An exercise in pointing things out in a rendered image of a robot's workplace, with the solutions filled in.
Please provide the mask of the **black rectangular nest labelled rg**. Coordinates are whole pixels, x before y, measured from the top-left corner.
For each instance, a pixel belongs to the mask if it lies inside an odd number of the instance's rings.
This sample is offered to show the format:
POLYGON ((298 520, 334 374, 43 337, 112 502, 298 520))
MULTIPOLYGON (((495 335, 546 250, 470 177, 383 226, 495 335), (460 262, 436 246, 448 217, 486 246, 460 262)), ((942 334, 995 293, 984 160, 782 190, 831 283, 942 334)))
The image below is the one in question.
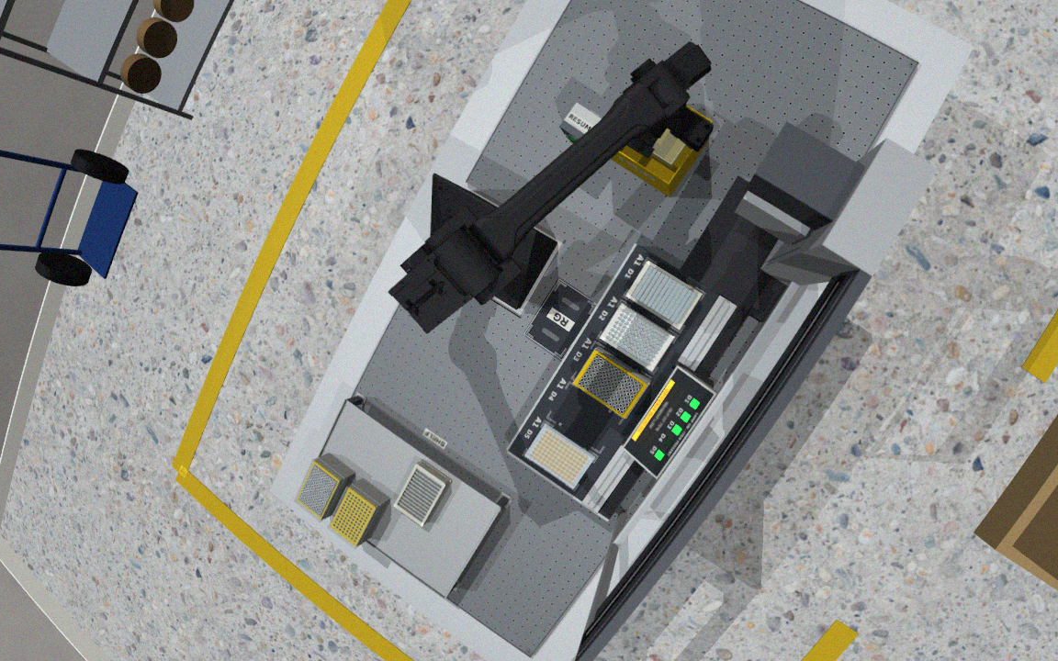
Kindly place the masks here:
POLYGON ((563 360, 597 304, 558 279, 525 335, 563 360))

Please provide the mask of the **grey multi-trough reservoir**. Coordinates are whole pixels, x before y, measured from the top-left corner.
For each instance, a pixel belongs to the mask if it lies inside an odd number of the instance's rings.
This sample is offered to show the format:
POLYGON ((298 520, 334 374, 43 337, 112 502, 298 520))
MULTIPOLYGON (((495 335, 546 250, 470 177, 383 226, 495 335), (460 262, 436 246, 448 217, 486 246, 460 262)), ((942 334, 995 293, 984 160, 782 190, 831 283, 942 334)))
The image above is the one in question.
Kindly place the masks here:
POLYGON ((673 327, 679 328, 679 330, 681 329, 681 325, 683 325, 685 320, 690 314, 692 314, 694 305, 700 300, 701 296, 703 293, 700 290, 696 290, 688 286, 687 282, 682 282, 680 279, 677 279, 677 277, 669 274, 665 269, 656 267, 649 260, 646 264, 644 264, 643 269, 641 269, 641 273, 639 273, 638 277, 636 277, 633 287, 630 287, 628 294, 626 294, 626 297, 631 298, 631 300, 641 305, 641 307, 647 309, 649 312, 655 314, 656 317, 664 319, 673 327), (683 315, 683 317, 681 315, 683 315))

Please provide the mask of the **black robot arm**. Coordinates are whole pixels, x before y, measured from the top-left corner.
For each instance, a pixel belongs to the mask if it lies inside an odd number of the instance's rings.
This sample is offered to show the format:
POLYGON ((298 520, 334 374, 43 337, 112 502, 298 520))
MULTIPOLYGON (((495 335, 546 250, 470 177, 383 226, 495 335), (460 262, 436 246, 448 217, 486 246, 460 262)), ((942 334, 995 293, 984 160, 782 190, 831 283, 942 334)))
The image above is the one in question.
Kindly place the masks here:
POLYGON ((714 125, 687 108, 685 102, 691 96, 685 89, 710 71, 708 56, 691 41, 658 65, 649 58, 630 73, 633 84, 613 102, 606 116, 500 207, 482 218, 467 206, 449 212, 446 223, 400 264, 407 274, 388 294, 424 333, 473 297, 487 304, 522 271, 511 256, 526 234, 630 141, 644 133, 662 137, 670 129, 673 137, 700 151, 714 125))

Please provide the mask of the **yellow waste bin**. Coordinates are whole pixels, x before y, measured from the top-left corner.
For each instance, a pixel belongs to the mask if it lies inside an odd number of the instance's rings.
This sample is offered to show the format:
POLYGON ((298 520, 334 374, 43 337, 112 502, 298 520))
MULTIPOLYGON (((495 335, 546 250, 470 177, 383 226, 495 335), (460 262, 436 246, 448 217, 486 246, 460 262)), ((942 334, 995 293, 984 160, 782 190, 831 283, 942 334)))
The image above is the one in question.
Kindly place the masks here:
MULTIPOLYGON (((708 141, 705 145, 708 145, 708 141)), ((671 194, 675 191, 677 185, 681 182, 681 178, 687 175, 688 169, 692 168, 694 160, 696 160, 697 157, 700 157, 703 148, 700 148, 700 151, 697 153, 697 151, 694 151, 692 148, 687 146, 683 153, 679 157, 679 160, 673 164, 672 168, 665 166, 665 163, 660 162, 658 158, 652 155, 649 158, 642 157, 637 153, 637 151, 633 150, 633 148, 630 148, 628 145, 624 146, 612 158, 612 160, 613 162, 620 164, 620 166, 623 166, 623 168, 628 169, 631 173, 641 177, 641 179, 644 180, 644 183, 652 185, 652 187, 655 187, 658 191, 670 197, 671 194)))

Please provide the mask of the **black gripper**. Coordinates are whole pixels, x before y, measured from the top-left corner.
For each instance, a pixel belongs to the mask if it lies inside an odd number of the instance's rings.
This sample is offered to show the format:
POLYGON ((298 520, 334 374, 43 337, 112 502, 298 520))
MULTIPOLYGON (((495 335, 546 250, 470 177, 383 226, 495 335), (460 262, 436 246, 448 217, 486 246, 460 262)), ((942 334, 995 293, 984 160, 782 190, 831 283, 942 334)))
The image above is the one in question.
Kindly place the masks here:
POLYGON ((637 153, 649 158, 655 150, 655 148, 650 147, 654 146, 656 141, 658 141, 658 137, 654 137, 654 135, 647 133, 646 135, 642 135, 642 137, 635 137, 633 141, 630 141, 628 146, 637 151, 637 153))

